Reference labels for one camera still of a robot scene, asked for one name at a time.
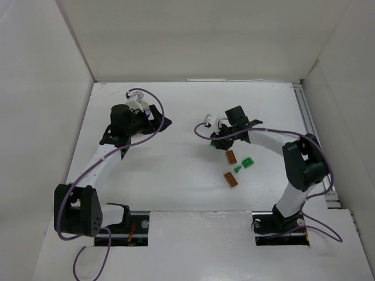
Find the orange lego plate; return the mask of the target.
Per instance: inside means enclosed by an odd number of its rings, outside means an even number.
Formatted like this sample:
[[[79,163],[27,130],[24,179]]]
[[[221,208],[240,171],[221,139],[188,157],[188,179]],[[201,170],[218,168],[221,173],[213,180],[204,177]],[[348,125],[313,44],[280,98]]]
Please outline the orange lego plate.
[[[228,183],[228,185],[231,188],[238,185],[237,180],[235,179],[235,177],[233,176],[233,174],[231,172],[225,173],[224,178],[226,179],[226,182]]]
[[[228,163],[230,165],[234,165],[234,164],[237,163],[236,156],[235,156],[235,154],[234,154],[234,152],[232,150],[226,151],[225,154],[226,154],[226,158],[228,160]]]

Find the small green slope lego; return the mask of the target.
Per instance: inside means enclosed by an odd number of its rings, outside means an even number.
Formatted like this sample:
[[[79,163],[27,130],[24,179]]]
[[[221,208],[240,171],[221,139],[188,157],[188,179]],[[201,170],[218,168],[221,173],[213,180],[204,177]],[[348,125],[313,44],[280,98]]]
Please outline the small green slope lego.
[[[234,172],[238,173],[241,170],[242,166],[237,166],[234,168]]]

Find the green square lego plate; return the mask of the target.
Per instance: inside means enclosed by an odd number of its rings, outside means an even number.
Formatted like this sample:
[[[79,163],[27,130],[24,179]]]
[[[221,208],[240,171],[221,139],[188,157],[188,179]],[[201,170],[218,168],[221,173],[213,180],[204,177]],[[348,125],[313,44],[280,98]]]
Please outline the green square lego plate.
[[[254,164],[254,161],[252,160],[251,157],[247,157],[247,158],[245,158],[245,159],[241,162],[241,164],[242,164],[242,165],[244,166],[244,168],[246,169],[246,168],[252,166],[252,165]]]

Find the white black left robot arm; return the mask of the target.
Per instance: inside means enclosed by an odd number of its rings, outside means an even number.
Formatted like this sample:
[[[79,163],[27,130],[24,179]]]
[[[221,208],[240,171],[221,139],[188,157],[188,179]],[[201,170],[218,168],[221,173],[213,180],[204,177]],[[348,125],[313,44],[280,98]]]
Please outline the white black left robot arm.
[[[59,184],[54,190],[54,229],[60,239],[96,237],[101,230],[130,227],[129,206],[101,204],[98,189],[129,148],[135,146],[133,137],[144,135],[141,142],[145,143],[171,124],[162,105],[130,101],[111,108],[110,124],[85,171],[74,182]]]

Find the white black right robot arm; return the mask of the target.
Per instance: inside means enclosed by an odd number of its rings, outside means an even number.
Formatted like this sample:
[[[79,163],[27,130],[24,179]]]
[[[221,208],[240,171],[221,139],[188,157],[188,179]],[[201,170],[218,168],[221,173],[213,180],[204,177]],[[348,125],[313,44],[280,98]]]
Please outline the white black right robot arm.
[[[241,106],[225,114],[228,124],[214,115],[207,115],[204,120],[206,127],[213,128],[211,144],[216,149],[229,150],[234,141],[241,140],[269,149],[284,160],[287,187],[270,213],[253,216],[255,232],[265,235],[289,231],[299,219],[300,207],[308,194],[328,174],[315,135],[276,133],[262,128],[263,122],[249,120]]]

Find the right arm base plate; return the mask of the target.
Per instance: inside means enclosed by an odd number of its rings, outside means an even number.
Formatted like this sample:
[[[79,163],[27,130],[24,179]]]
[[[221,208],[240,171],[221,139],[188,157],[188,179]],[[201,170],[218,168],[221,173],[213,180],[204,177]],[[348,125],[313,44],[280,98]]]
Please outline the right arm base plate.
[[[309,246],[304,216],[301,213],[286,221],[279,221],[272,211],[252,213],[251,228],[257,246]]]

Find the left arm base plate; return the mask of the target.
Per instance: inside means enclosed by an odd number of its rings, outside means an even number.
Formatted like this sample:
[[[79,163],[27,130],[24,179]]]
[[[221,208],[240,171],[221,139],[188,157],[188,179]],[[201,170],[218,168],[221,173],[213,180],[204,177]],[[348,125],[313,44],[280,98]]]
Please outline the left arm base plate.
[[[150,212],[134,211],[130,213],[129,226],[109,225],[111,246],[148,246],[149,218]]]

